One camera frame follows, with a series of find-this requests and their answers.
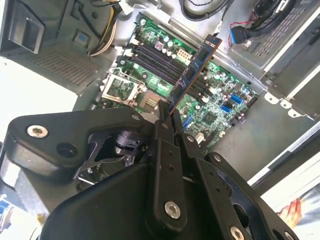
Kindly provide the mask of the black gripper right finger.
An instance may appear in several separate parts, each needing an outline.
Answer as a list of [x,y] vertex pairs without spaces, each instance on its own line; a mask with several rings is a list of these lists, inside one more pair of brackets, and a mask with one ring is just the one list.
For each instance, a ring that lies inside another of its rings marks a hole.
[[204,155],[183,130],[180,113],[171,120],[182,164],[199,191],[196,203],[212,240],[296,240],[298,236],[217,152]]

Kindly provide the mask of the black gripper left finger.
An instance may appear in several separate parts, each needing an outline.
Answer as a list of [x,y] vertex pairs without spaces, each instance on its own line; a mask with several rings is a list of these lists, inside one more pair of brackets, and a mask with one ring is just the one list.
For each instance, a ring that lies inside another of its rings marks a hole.
[[17,168],[6,173],[13,178],[7,184],[47,220],[64,201],[128,167],[182,170],[168,104],[160,102],[159,110],[155,123],[131,107],[17,117],[6,133],[6,168]]

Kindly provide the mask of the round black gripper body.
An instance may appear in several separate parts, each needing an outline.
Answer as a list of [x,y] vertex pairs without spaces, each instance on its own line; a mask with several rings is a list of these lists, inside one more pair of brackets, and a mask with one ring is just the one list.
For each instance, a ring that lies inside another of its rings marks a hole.
[[202,189],[175,164],[137,164],[62,202],[43,240],[221,240]]

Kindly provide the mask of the person hand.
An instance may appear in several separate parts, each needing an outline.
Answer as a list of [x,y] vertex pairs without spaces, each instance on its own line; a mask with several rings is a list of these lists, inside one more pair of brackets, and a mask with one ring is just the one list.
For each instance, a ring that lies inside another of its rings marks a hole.
[[294,228],[302,218],[301,200],[299,198],[282,208],[277,215],[290,227]]

